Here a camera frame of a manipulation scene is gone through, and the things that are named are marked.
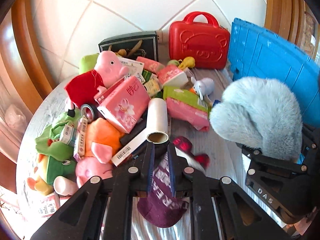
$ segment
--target orange plush toy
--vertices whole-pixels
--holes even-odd
[[[84,156],[93,156],[100,163],[108,163],[121,148],[119,139],[123,135],[124,133],[119,132],[107,120],[98,118],[88,125]]]

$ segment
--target lint roller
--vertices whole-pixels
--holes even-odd
[[[148,105],[147,140],[154,144],[169,140],[167,103],[161,98],[153,98]]]

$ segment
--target red plastic case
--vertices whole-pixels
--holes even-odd
[[[198,16],[208,23],[194,22]],[[183,21],[173,22],[169,30],[171,59],[194,57],[196,67],[223,69],[227,63],[230,33],[219,26],[217,19],[206,12],[189,13]]]

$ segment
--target pink tissue box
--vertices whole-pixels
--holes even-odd
[[[148,70],[154,74],[157,74],[161,69],[164,68],[164,65],[161,63],[145,58],[145,57],[137,57],[137,61],[144,63],[143,69]]]
[[[158,72],[158,80],[163,86],[181,88],[188,83],[187,74],[175,65],[169,65]]]
[[[167,98],[166,103],[172,118],[187,121],[198,131],[209,131],[208,113],[173,98]]]
[[[130,133],[149,101],[150,97],[141,82],[131,76],[100,103],[98,110],[120,132]]]

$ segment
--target white cup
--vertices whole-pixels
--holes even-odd
[[[66,179],[63,176],[55,178],[53,188],[56,193],[62,196],[73,195],[78,190],[78,186],[75,182]]]

